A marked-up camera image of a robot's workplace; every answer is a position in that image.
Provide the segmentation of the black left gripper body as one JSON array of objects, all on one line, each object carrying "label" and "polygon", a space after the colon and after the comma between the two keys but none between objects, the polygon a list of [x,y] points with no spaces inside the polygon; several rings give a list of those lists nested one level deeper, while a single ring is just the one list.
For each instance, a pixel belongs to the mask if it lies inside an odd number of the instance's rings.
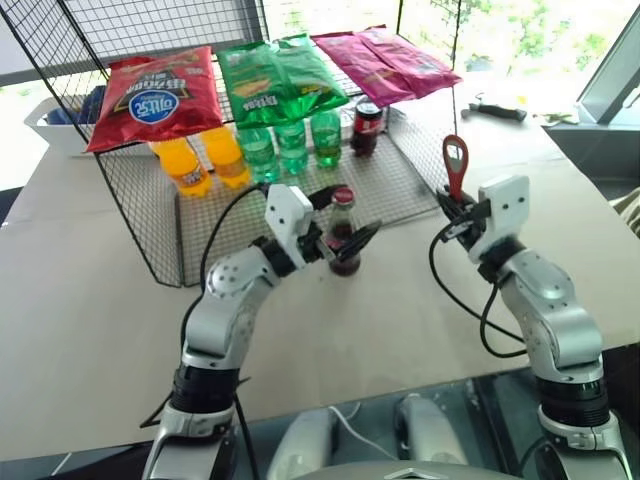
[{"label": "black left gripper body", "polygon": [[306,264],[318,260],[331,262],[336,259],[335,252],[323,240],[323,232],[318,226],[309,230],[297,239],[297,247]]}]

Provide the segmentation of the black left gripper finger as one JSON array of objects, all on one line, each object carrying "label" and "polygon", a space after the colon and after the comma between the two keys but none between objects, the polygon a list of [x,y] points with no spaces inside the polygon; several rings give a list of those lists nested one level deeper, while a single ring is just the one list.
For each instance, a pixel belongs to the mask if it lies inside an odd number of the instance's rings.
[{"label": "black left gripper finger", "polygon": [[333,248],[335,259],[340,262],[354,259],[378,233],[382,225],[383,222],[377,220],[355,230],[351,223],[338,224],[333,229],[333,238],[337,244]]},{"label": "black left gripper finger", "polygon": [[321,211],[328,207],[336,193],[344,193],[349,190],[346,184],[334,184],[317,190],[307,196],[314,211]]}]

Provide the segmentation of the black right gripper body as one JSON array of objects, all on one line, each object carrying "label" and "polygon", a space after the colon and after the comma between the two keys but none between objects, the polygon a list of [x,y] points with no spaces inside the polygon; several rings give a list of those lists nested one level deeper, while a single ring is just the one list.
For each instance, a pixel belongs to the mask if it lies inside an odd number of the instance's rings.
[{"label": "black right gripper body", "polygon": [[457,240],[464,248],[471,248],[486,230],[486,220],[490,217],[490,201],[477,201],[471,212],[463,213],[457,221],[449,221],[444,242]]}]

